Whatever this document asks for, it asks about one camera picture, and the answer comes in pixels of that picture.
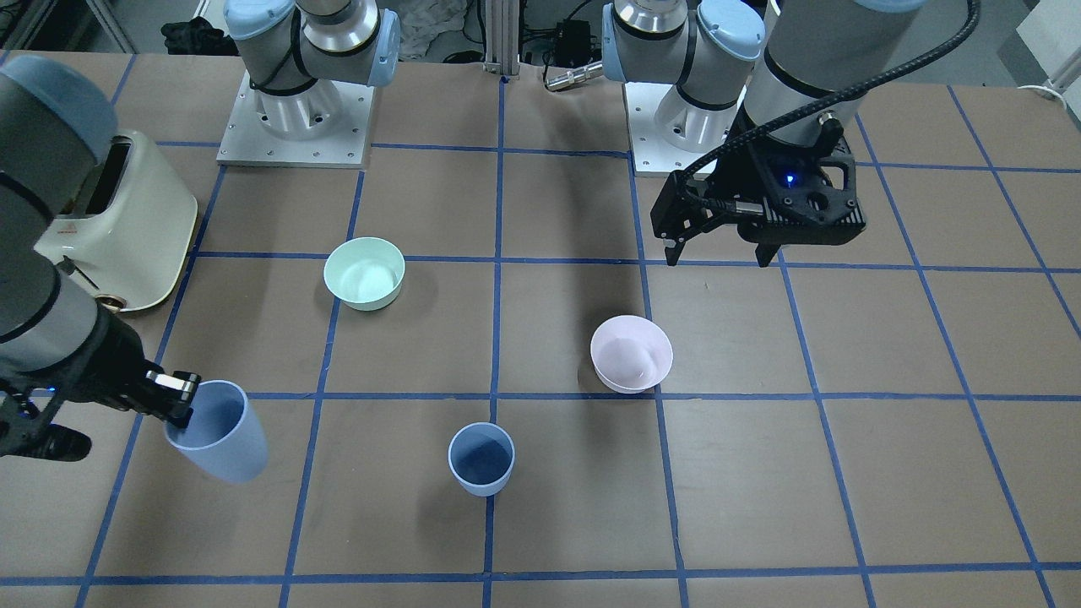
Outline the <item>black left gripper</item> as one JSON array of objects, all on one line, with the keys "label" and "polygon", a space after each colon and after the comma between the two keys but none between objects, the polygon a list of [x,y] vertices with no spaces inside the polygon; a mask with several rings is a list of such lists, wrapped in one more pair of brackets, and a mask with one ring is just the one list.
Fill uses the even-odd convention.
[{"label": "black left gripper", "polygon": [[668,266],[678,264],[688,240],[726,224],[735,224],[740,238],[756,246],[761,267],[782,247],[846,244],[867,227],[854,157],[833,115],[820,121],[811,145],[762,136],[719,158],[715,198],[703,195],[707,185],[672,171],[652,204],[652,230]]}]

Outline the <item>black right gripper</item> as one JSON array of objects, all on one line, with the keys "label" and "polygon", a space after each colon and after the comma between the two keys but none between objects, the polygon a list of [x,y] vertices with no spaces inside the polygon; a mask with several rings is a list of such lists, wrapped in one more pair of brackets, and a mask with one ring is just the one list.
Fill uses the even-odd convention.
[{"label": "black right gripper", "polygon": [[3,455],[83,459],[91,439],[52,422],[62,404],[103,404],[187,428],[201,383],[193,372],[157,371],[138,332],[101,308],[90,336],[64,361],[34,371],[3,364]]}]

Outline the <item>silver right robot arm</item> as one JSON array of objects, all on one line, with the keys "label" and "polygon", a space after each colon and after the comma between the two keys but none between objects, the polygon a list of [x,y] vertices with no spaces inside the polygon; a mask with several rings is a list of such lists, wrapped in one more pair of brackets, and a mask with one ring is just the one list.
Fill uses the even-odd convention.
[{"label": "silver right robot arm", "polygon": [[[349,89],[393,80],[401,23],[374,1],[228,1],[246,65],[240,134],[267,163],[350,166],[368,116]],[[91,438],[54,422],[63,404],[103,404],[189,427],[201,376],[145,357],[141,338],[35,246],[104,168],[119,134],[111,102],[44,57],[3,66],[3,455],[76,462]]]}]

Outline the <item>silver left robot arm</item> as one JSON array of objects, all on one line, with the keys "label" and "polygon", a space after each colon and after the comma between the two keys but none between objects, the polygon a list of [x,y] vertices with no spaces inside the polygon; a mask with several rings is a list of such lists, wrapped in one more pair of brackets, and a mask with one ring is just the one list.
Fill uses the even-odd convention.
[{"label": "silver left robot arm", "polygon": [[[892,64],[922,1],[780,1],[759,14],[740,1],[613,1],[600,58],[545,78],[549,92],[603,77],[663,88],[654,128],[695,154],[665,177],[651,226],[665,262],[723,225],[768,267],[783,247],[840,246],[864,232],[845,125],[878,85],[946,55],[980,19],[967,3],[957,37]],[[226,26],[165,24],[166,50],[240,57],[246,84],[235,117],[273,145],[325,138],[344,115],[341,85],[387,85],[400,19],[373,1],[228,1]]]}]

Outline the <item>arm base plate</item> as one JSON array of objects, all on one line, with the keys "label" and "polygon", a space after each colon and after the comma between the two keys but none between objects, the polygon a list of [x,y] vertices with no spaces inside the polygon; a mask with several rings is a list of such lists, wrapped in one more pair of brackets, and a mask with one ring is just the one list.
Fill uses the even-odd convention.
[{"label": "arm base plate", "polygon": [[740,109],[746,85],[726,85],[720,93],[699,93],[692,85],[626,82],[625,107],[633,173],[663,177],[688,169],[717,149]]},{"label": "arm base plate", "polygon": [[363,170],[378,89],[320,79],[293,96],[256,91],[241,77],[221,135],[221,166]]}]

